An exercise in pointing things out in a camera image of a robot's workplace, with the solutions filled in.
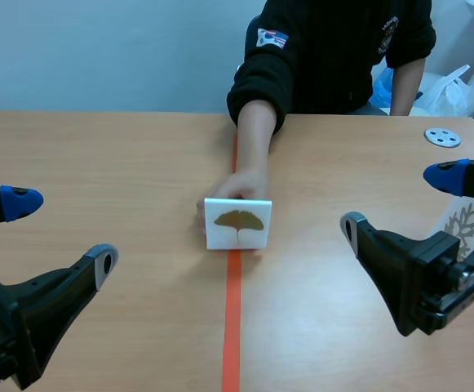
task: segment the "black jaw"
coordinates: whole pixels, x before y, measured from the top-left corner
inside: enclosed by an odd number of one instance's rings
[[[61,338],[117,264],[110,245],[14,286],[0,283],[0,382],[24,390],[41,378]]]
[[[401,335],[416,328],[431,335],[474,301],[474,252],[457,262],[456,237],[441,231],[415,241],[375,229],[358,212],[340,225]]]

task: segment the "person's hand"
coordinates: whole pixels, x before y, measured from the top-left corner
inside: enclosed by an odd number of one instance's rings
[[[223,178],[217,183],[206,198],[247,198],[266,199],[268,191],[268,172],[266,168],[246,168]],[[206,233],[204,218],[204,198],[197,202],[196,226]]]

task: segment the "flag patch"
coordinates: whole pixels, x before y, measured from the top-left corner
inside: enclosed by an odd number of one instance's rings
[[[284,48],[289,36],[280,31],[259,29],[259,40],[256,43],[257,47],[264,45],[275,45],[276,47]]]

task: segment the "forearm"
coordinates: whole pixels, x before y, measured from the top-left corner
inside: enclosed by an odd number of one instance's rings
[[[242,108],[238,115],[238,169],[267,166],[276,124],[275,109],[265,100],[253,100]]]
[[[408,116],[422,82],[425,59],[411,61],[395,69],[392,78],[392,116]]]

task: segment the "metal screw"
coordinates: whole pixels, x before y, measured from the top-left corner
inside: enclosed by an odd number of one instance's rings
[[[463,272],[458,280],[458,290],[463,290],[471,282],[471,275],[468,272]]]

